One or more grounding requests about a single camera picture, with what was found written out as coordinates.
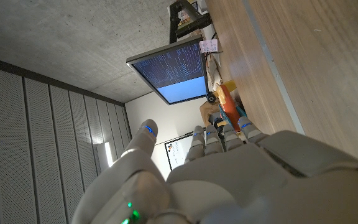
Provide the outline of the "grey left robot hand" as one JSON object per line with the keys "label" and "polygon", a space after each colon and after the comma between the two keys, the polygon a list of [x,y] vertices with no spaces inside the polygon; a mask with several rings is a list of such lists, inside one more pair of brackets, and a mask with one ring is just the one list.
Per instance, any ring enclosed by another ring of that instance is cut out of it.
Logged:
{"label": "grey left robot hand", "polygon": [[88,187],[73,223],[358,223],[358,159],[292,131],[262,133],[246,117],[219,138],[194,130],[183,165],[163,177],[144,121]]}

